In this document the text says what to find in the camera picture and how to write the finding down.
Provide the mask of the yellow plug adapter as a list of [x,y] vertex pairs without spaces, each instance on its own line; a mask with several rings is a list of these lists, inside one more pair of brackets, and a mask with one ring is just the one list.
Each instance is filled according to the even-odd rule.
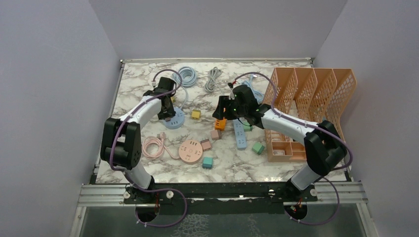
[[192,119],[200,119],[200,117],[201,117],[201,111],[193,109],[192,112],[191,112],[191,118]]

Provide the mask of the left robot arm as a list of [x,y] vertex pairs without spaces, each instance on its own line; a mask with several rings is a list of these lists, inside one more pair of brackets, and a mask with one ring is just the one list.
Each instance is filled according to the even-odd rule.
[[171,97],[176,82],[161,77],[157,87],[143,94],[140,103],[120,118],[108,118],[104,123],[101,160],[112,170],[120,171],[137,187],[137,197],[145,203],[155,198],[155,189],[150,186],[154,179],[140,164],[142,154],[141,130],[154,117],[172,118],[176,112]]

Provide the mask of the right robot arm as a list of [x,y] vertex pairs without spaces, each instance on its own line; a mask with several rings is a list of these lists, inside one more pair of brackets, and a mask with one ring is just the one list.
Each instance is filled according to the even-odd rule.
[[279,132],[304,146],[306,165],[288,180],[285,187],[286,197],[292,201],[303,197],[308,186],[328,175],[348,154],[331,122],[306,121],[270,105],[259,104],[245,85],[235,87],[229,96],[220,96],[212,116],[219,120],[244,118],[252,126]]

